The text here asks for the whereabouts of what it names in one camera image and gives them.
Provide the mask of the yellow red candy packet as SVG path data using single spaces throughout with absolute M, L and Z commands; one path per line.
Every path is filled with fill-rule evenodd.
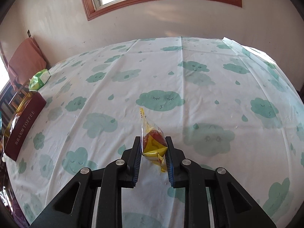
M 162 172 L 167 171 L 165 154 L 168 149 L 162 130 L 152 122 L 140 108 L 141 116 L 141 153 L 147 160 L 160 167 Z

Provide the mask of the cloud pattern tablecloth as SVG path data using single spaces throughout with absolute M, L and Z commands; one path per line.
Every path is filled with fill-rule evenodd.
M 140 109 L 201 166 L 226 168 L 277 227 L 303 203 L 303 103 L 265 53 L 224 38 L 151 38 L 102 47 L 50 69 L 46 100 L 12 188 L 28 222 L 83 167 L 119 158 Z

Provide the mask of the red gold toffee tin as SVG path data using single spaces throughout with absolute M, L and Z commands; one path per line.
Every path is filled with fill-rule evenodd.
M 45 105 L 46 100 L 38 91 L 30 91 L 14 112 L 3 135 L 3 152 L 13 161 L 17 161 L 23 142 Z

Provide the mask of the wooden chair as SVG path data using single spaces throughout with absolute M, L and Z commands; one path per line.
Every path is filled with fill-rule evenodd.
M 1 90 L 1 113 L 8 120 L 16 111 L 22 99 L 29 92 L 29 80 L 23 85 L 14 90 L 11 83 L 8 81 Z

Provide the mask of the green tissue pack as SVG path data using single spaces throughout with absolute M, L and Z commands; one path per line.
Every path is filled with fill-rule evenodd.
M 51 74 L 47 69 L 43 69 L 37 72 L 30 80 L 29 90 L 38 91 L 40 88 L 45 86 L 47 81 L 50 79 Z

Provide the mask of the pink cloth covered furniture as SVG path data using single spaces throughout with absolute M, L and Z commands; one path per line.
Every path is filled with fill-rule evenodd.
M 33 38 L 25 39 L 8 63 L 10 83 L 15 91 L 37 72 L 46 68 L 42 51 Z

